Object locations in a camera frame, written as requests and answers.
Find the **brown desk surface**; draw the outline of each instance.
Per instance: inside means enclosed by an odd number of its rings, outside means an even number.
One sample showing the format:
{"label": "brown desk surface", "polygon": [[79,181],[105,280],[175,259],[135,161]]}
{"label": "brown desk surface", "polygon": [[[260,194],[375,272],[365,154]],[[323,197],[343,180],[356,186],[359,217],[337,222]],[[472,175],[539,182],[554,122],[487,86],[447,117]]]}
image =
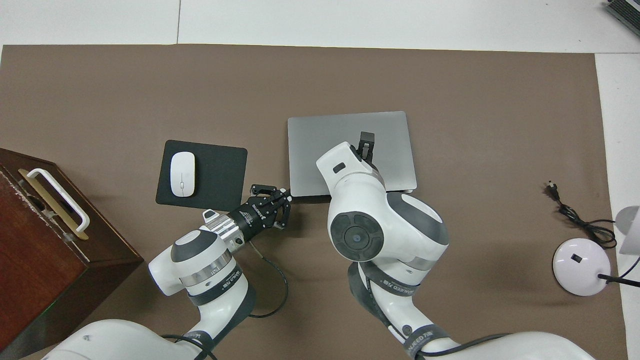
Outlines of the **brown desk surface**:
{"label": "brown desk surface", "polygon": [[[414,196],[451,235],[418,308],[457,341],[548,331],[596,358],[625,359],[618,286],[575,297],[551,269],[556,247],[583,233],[554,213],[545,181],[584,218],[611,216],[592,54],[5,46],[0,67],[1,145],[55,161],[145,259],[200,225],[199,210],[154,202],[167,139],[245,147],[245,188],[287,186],[289,117],[389,110],[408,117]],[[405,357],[351,298],[327,209],[297,204],[289,229],[256,239],[291,296],[280,314],[234,329],[220,359]],[[258,289],[256,312],[277,305],[278,277],[250,250],[238,258]],[[176,333],[198,312],[183,293],[161,295],[141,267],[88,321],[101,318]]]}

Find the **white handle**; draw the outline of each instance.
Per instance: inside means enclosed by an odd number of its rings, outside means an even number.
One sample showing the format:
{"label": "white handle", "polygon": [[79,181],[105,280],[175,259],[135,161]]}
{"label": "white handle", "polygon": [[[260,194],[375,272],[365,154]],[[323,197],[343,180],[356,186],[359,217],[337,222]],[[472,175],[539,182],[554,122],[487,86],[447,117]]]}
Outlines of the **white handle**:
{"label": "white handle", "polygon": [[89,226],[89,216],[84,212],[84,210],[82,210],[82,208],[80,208],[80,205],[78,205],[77,202],[71,198],[71,196],[65,191],[65,189],[62,188],[62,186],[60,186],[59,182],[55,180],[48,171],[44,170],[43,168],[35,168],[29,171],[27,177],[36,177],[38,174],[42,174],[42,176],[44,176],[49,184],[51,184],[51,186],[56,189],[58,194],[60,194],[60,196],[65,199],[67,204],[69,204],[71,208],[78,215],[80,215],[80,219],[82,219],[82,222],[80,223],[80,226],[78,226],[76,231],[79,233],[83,232]]}

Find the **wooden box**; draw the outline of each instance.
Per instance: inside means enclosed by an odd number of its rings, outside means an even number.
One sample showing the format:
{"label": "wooden box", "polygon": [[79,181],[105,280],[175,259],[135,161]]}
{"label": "wooden box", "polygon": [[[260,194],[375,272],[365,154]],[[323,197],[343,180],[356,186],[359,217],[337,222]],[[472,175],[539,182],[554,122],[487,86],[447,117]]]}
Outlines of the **wooden box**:
{"label": "wooden box", "polygon": [[0,149],[0,359],[64,340],[142,261],[56,164]]}

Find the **white table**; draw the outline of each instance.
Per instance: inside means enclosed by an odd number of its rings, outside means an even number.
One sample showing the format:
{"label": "white table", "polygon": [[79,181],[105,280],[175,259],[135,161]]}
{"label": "white table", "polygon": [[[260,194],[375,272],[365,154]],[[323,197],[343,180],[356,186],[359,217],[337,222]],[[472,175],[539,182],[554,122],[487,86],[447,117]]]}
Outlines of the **white table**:
{"label": "white table", "polygon": [[[0,0],[0,44],[179,42],[595,53],[615,216],[625,206],[640,204],[640,38],[606,13],[604,4]],[[618,266],[625,270],[634,260],[618,256]],[[640,281],[640,270],[628,278]],[[621,292],[629,359],[640,360],[640,290],[622,286]]]}

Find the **black mouse pad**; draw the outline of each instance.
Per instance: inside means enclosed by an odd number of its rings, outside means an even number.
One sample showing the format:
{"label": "black mouse pad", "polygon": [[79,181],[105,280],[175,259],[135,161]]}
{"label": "black mouse pad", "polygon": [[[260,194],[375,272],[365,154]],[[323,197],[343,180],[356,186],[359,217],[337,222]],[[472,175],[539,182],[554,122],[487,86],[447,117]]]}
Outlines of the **black mouse pad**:
{"label": "black mouse pad", "polygon": [[[171,159],[181,151],[195,156],[195,190],[192,196],[178,197],[171,191]],[[206,143],[167,140],[156,202],[188,208],[231,211],[242,201],[246,149]]]}

